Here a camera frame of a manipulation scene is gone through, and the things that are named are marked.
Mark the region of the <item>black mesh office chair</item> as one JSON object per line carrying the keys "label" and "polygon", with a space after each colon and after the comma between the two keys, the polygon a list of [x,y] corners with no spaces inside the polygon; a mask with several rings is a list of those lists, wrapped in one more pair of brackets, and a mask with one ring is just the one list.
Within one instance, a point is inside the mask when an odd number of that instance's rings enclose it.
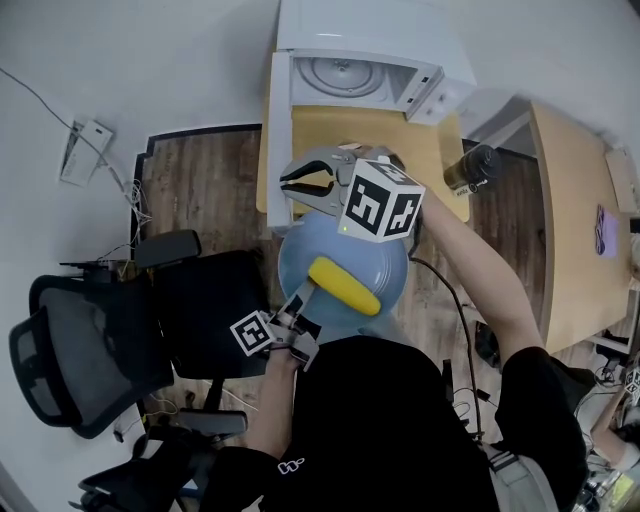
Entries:
{"label": "black mesh office chair", "polygon": [[137,275],[95,283],[43,275],[30,315],[9,335],[19,387],[35,415],[92,439],[176,378],[207,380],[201,408],[222,411],[228,379],[259,376],[230,327],[269,302],[259,250],[203,256],[192,230],[163,233],[135,249]]}
{"label": "black mesh office chair", "polygon": [[136,441],[129,461],[85,478],[69,506],[80,512],[170,512],[182,497],[200,499],[223,441],[246,432],[242,411],[179,410]]}

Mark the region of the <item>purple garment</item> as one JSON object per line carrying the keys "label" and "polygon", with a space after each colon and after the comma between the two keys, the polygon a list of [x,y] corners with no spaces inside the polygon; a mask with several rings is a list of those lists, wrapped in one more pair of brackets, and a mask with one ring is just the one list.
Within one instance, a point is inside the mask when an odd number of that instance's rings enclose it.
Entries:
{"label": "purple garment", "polygon": [[599,256],[606,259],[617,257],[618,226],[618,219],[602,205],[599,205],[595,224],[595,249]]}

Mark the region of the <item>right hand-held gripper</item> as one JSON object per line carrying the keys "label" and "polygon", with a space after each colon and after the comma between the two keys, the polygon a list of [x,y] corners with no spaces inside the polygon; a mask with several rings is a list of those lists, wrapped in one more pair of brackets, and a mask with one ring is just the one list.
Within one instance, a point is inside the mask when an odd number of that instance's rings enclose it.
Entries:
{"label": "right hand-held gripper", "polygon": [[425,187],[404,170],[388,148],[370,149],[356,159],[347,189],[338,181],[326,186],[298,181],[325,172],[333,179],[354,164],[350,150],[317,147],[294,159],[279,181],[284,195],[333,217],[340,217],[338,233],[368,242],[382,243],[407,237],[416,221]]}

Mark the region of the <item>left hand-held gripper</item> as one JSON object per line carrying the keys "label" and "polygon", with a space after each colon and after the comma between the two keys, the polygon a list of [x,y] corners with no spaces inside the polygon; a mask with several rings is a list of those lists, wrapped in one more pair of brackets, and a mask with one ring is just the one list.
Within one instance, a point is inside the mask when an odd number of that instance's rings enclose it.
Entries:
{"label": "left hand-held gripper", "polygon": [[230,331],[245,355],[285,349],[307,371],[319,352],[321,327],[301,314],[315,288],[314,281],[306,279],[269,321],[263,312],[254,311],[233,324]]}

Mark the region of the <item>gray sling bag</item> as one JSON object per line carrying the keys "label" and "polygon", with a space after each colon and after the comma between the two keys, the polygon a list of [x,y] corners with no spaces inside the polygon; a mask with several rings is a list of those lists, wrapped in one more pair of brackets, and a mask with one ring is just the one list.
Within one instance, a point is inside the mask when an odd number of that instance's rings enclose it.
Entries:
{"label": "gray sling bag", "polygon": [[559,512],[548,479],[531,458],[483,443],[500,512]]}

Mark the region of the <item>black bag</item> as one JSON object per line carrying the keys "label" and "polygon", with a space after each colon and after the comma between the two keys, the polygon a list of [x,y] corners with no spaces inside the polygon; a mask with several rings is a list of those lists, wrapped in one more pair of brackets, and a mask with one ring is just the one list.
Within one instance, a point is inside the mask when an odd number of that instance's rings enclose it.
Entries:
{"label": "black bag", "polygon": [[491,368],[501,372],[501,359],[497,338],[491,328],[482,322],[475,324],[474,347],[478,356]]}

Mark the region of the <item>person's left forearm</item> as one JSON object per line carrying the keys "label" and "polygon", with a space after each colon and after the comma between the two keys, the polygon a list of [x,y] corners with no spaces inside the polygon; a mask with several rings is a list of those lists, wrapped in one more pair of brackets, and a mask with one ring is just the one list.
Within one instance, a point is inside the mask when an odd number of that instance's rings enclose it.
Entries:
{"label": "person's left forearm", "polygon": [[261,382],[258,412],[249,423],[247,447],[280,459],[292,431],[296,373],[299,361],[290,350],[277,346],[270,351]]}

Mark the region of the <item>white microwave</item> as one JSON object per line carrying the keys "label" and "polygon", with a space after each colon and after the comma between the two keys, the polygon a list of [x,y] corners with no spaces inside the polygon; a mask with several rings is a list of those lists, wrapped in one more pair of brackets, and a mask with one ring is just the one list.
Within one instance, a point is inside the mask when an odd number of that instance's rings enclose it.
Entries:
{"label": "white microwave", "polygon": [[420,0],[280,0],[260,150],[256,204],[277,232],[304,206],[279,178],[293,160],[292,108],[399,112],[436,126],[475,89],[444,13]]}

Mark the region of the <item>person's right forearm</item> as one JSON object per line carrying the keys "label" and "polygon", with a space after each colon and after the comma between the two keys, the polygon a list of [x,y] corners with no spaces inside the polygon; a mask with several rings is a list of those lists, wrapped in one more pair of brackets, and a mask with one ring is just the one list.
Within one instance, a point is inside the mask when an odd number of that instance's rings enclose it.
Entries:
{"label": "person's right forearm", "polygon": [[507,262],[430,189],[423,224],[485,323],[496,335],[502,362],[525,349],[544,349],[525,289]]}

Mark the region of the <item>black router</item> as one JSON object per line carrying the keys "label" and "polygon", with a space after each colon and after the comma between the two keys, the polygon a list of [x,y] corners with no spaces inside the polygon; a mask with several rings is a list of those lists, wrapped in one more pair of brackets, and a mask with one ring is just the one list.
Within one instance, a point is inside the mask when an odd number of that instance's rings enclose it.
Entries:
{"label": "black router", "polygon": [[116,283],[128,279],[129,260],[98,259],[81,262],[61,262],[60,266],[69,276],[95,283]]}

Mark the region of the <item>yellow corn cob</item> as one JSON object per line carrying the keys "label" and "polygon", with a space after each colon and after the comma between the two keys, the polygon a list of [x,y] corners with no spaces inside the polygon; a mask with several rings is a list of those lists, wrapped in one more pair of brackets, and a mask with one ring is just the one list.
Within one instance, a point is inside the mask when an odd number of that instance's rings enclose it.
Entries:
{"label": "yellow corn cob", "polygon": [[375,316],[381,310],[379,299],[365,285],[327,257],[317,257],[308,276],[318,287],[363,315]]}

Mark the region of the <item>white wall box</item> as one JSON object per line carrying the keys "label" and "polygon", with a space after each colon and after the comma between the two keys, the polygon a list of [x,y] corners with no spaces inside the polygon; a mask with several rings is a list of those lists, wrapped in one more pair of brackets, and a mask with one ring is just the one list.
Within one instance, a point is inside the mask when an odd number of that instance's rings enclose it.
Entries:
{"label": "white wall box", "polygon": [[112,137],[111,130],[95,121],[74,126],[63,159],[60,180],[86,187],[95,169],[103,163],[103,154]]}

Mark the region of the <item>small wooden table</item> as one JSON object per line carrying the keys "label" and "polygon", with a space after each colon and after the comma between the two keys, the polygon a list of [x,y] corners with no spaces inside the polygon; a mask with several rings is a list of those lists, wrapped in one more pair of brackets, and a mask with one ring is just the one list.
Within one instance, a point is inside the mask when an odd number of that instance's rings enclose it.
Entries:
{"label": "small wooden table", "polygon": [[436,126],[425,126],[409,123],[401,113],[390,110],[295,106],[288,134],[295,158],[319,146],[384,146],[400,158],[410,176],[430,187],[462,221],[470,218],[469,199],[455,196],[443,178],[444,170],[463,156],[455,114]]}

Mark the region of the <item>person's black shirt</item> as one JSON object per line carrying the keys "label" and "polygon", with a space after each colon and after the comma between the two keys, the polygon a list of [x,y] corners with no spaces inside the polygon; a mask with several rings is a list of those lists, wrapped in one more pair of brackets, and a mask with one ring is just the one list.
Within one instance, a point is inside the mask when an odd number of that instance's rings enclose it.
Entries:
{"label": "person's black shirt", "polygon": [[[535,461],[560,512],[587,477],[586,449],[553,358],[529,347],[503,367],[500,448]],[[486,454],[420,350],[356,336],[324,345],[297,384],[280,456],[223,448],[201,512],[499,512]]]}

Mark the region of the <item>blue plate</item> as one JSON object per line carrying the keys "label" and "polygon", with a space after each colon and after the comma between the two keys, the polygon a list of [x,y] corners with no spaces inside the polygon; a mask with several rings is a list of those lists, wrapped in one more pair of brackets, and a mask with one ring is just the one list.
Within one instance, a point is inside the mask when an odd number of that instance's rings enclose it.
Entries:
{"label": "blue plate", "polygon": [[278,275],[286,298],[308,277],[311,264],[320,256],[349,272],[381,303],[380,313],[369,317],[325,290],[316,290],[303,314],[323,328],[356,331],[389,314],[404,292],[409,262],[401,240],[375,243],[339,234],[334,217],[314,210],[299,218],[280,247]]}

